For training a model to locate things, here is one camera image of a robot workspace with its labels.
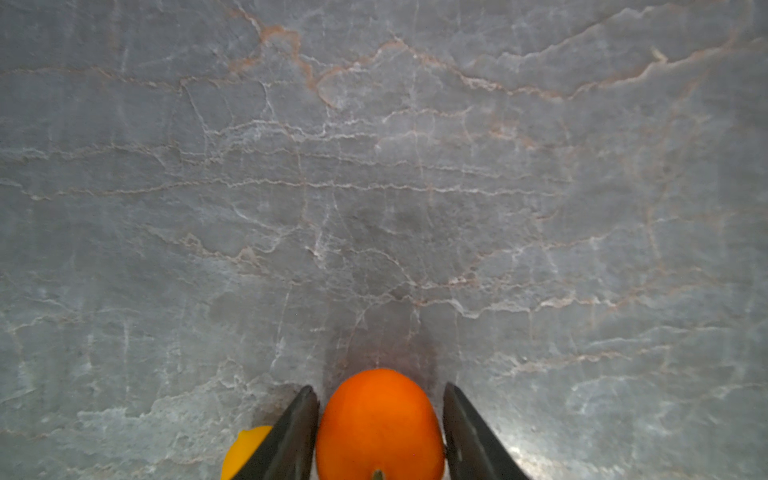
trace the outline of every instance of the marble surface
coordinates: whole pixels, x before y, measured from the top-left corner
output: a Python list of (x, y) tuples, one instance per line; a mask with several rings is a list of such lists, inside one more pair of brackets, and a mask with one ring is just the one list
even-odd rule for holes
[(0, 0), (0, 477), (456, 382), (533, 479), (768, 476), (768, 2)]

